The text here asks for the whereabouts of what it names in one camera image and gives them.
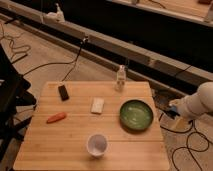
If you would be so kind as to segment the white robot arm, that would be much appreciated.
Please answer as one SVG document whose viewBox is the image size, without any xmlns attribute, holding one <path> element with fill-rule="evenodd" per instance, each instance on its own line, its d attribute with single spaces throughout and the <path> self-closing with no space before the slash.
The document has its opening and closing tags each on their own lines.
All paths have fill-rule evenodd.
<svg viewBox="0 0 213 171">
<path fill-rule="evenodd" d="M 177 112 L 184 118 L 197 119 L 205 113 L 213 112 L 213 82 L 201 84 L 192 95 L 178 101 Z"/>
</svg>

